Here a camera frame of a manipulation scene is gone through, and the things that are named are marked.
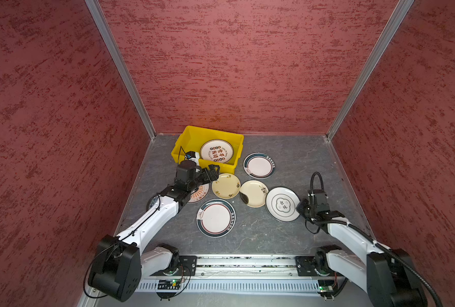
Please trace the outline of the white plate red characters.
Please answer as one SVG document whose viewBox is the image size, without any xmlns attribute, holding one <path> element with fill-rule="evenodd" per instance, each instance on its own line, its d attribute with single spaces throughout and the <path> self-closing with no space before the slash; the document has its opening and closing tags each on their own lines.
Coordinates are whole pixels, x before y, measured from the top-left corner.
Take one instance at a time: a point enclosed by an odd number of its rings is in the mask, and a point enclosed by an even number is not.
<svg viewBox="0 0 455 307">
<path fill-rule="evenodd" d="M 200 157 L 206 161 L 227 163 L 233 155 L 232 145 L 221 139 L 207 141 L 200 149 Z"/>
</svg>

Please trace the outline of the white plate green quatrefoil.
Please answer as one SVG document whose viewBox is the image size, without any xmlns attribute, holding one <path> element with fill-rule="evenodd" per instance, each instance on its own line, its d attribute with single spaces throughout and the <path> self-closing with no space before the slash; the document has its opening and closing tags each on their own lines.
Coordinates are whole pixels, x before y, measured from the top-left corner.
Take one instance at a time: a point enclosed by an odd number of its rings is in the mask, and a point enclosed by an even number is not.
<svg viewBox="0 0 455 307">
<path fill-rule="evenodd" d="M 292 222 L 300 216 L 296 210 L 299 203 L 299 197 L 284 187 L 271 189 L 266 197 L 267 210 L 272 217 L 282 222 Z"/>
</svg>

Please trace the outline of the cream plate black brushstroke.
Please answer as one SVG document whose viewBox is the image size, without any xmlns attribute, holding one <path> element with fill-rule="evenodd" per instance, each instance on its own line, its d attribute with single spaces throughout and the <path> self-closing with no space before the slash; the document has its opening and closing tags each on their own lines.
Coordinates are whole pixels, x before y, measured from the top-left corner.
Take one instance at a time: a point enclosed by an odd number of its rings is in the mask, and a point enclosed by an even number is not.
<svg viewBox="0 0 455 307">
<path fill-rule="evenodd" d="M 269 189 L 264 183 L 257 180 L 249 180 L 242 184 L 239 195 L 247 206 L 260 208 L 265 205 L 268 192 Z"/>
</svg>

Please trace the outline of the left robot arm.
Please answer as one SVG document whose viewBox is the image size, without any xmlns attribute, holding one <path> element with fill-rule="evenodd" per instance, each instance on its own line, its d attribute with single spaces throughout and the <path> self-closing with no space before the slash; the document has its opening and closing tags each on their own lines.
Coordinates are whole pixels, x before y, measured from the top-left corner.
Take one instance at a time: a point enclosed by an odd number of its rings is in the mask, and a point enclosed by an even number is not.
<svg viewBox="0 0 455 307">
<path fill-rule="evenodd" d="M 144 277 L 158 271 L 175 271 L 180 265 L 178 250 L 169 245 L 145 248 L 159 230 L 189 203 L 192 193 L 219 178 L 220 166 L 200 167 L 193 160 L 177 165 L 173 184 L 152 196 L 148 210 L 132 226 L 116 236 L 106 235 L 83 279 L 91 287 L 121 302 L 128 300 Z"/>
</svg>

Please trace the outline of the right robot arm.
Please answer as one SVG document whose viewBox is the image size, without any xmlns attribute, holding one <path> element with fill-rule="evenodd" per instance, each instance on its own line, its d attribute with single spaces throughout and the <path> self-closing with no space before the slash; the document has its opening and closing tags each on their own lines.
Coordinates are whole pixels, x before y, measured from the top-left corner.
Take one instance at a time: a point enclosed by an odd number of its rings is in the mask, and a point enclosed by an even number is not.
<svg viewBox="0 0 455 307">
<path fill-rule="evenodd" d="M 311 260 L 297 260 L 308 273 L 339 273 L 368 294 L 373 306 L 427 306 L 423 282 L 409 255 L 379 243 L 338 211 L 331 210 L 325 191 L 310 191 L 297 212 L 319 230 L 344 244 L 323 246 Z"/>
</svg>

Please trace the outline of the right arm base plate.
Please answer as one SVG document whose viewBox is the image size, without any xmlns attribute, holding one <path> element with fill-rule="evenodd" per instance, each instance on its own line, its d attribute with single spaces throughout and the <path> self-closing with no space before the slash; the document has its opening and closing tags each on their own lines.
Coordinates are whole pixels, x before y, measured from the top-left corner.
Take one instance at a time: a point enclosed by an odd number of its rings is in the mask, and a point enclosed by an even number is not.
<svg viewBox="0 0 455 307">
<path fill-rule="evenodd" d="M 300 277 L 328 276 L 331 273 L 326 264 L 326 257 L 320 255 L 296 256 L 295 266 Z"/>
</svg>

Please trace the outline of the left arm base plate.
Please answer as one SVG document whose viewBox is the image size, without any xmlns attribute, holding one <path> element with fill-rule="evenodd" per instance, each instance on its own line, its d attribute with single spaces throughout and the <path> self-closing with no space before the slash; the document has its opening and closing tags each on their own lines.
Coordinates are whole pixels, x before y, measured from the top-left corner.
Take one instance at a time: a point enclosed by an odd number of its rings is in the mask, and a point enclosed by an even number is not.
<svg viewBox="0 0 455 307">
<path fill-rule="evenodd" d="M 163 270 L 165 276 L 194 276 L 198 262 L 197 256 L 176 255 L 172 257 L 170 265 Z"/>
</svg>

